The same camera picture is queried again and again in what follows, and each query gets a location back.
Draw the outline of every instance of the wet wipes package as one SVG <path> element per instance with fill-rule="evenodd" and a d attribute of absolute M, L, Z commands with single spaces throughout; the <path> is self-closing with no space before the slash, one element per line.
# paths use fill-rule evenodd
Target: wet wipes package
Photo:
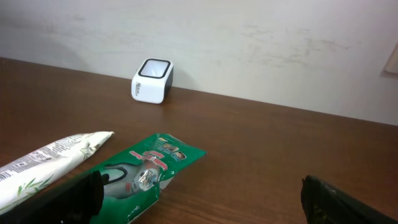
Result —
<path fill-rule="evenodd" d="M 176 173 L 204 154 L 169 134 L 154 134 L 92 168 L 101 172 L 104 199 L 90 223 L 132 222 L 158 201 Z"/>

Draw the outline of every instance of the black object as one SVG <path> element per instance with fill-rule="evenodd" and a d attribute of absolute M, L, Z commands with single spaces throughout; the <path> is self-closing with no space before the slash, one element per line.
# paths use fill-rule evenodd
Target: black object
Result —
<path fill-rule="evenodd" d="M 308 224 L 398 224 L 311 175 L 303 180 L 301 203 Z"/>
<path fill-rule="evenodd" d="M 0 224 L 84 224 L 99 214 L 104 199 L 101 173 L 80 175 L 0 216 Z"/>

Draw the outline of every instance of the bamboo leaf illustration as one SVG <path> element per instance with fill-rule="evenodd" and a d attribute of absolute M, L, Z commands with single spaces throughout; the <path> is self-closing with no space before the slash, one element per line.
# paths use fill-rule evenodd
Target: bamboo leaf illustration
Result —
<path fill-rule="evenodd" d="M 44 182 L 43 182 L 43 184 L 42 185 L 40 185 L 39 187 L 43 187 L 50 179 L 51 179 L 51 177 L 50 178 L 48 178 L 47 180 L 45 180 Z"/>
<path fill-rule="evenodd" d="M 19 188 L 18 188 L 18 196 L 20 196 L 21 192 L 22 192 L 22 186 L 19 186 Z"/>
<path fill-rule="evenodd" d="M 34 184 L 32 184 L 32 185 L 30 185 L 29 187 L 34 187 L 34 186 L 36 186 L 37 184 L 40 184 L 42 181 L 40 181 L 40 182 L 38 182 L 38 183 L 34 183 Z"/>
<path fill-rule="evenodd" d="M 25 190 L 33 183 L 33 181 L 35 181 L 36 177 L 33 178 L 33 180 L 31 180 L 29 183 L 27 183 Z"/>

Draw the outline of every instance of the wood grain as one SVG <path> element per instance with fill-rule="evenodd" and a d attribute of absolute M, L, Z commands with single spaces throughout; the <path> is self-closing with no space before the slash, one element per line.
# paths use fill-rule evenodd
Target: wood grain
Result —
<path fill-rule="evenodd" d="M 398 219 L 397 126 L 181 88 L 152 105 L 134 101 L 130 84 L 0 58 L 0 166 L 72 134 L 116 133 L 59 184 L 153 133 L 170 133 L 208 154 L 138 223 L 305 223 L 307 174 Z"/>

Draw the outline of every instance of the white plastic packet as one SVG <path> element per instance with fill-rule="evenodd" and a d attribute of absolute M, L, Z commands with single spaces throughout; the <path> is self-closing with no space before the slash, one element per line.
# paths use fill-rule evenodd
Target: white plastic packet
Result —
<path fill-rule="evenodd" d="M 100 131 L 69 136 L 0 167 L 0 215 L 70 172 L 112 134 Z"/>

